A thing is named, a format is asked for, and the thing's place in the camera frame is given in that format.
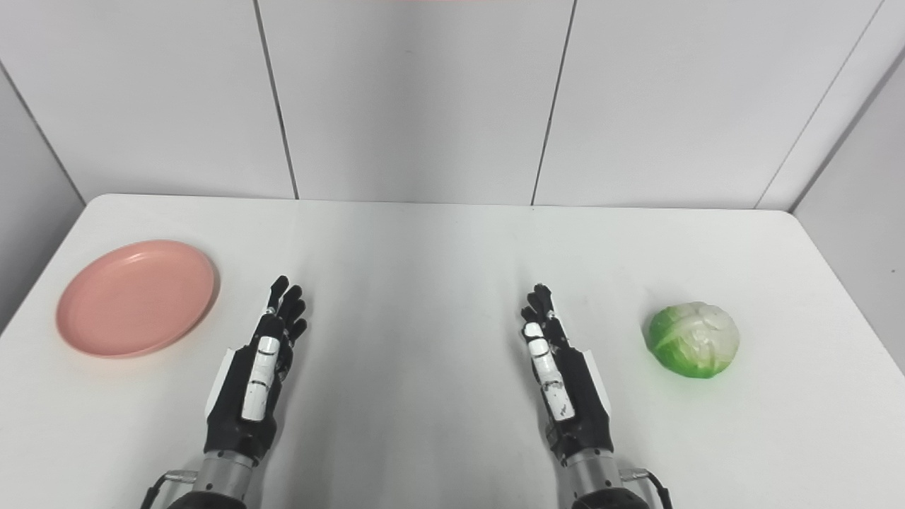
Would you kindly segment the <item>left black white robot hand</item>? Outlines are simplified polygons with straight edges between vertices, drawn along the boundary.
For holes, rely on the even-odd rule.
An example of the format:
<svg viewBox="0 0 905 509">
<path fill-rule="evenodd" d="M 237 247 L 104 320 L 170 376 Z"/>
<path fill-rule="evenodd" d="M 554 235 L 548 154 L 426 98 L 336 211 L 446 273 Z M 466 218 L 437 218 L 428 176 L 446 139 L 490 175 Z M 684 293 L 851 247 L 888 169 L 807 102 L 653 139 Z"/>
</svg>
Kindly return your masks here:
<svg viewBox="0 0 905 509">
<path fill-rule="evenodd" d="M 295 357 L 295 345 L 306 332 L 303 289 L 281 275 L 251 339 L 228 350 L 206 408 L 204 453 L 224 451 L 261 464 L 276 439 L 274 415 Z"/>
</svg>

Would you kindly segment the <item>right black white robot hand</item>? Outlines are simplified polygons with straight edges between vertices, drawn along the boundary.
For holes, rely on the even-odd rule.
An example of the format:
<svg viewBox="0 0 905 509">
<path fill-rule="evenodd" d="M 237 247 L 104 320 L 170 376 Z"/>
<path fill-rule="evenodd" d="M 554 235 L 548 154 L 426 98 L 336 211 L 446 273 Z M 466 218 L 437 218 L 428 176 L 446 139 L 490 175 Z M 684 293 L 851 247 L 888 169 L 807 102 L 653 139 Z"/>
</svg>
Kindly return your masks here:
<svg viewBox="0 0 905 509">
<path fill-rule="evenodd" d="M 549 419 L 545 436 L 556 460 L 566 466 L 584 452 L 613 453 L 597 366 L 590 351 L 570 344 L 549 287 L 542 283 L 533 287 L 521 316 L 522 337 Z"/>
</svg>

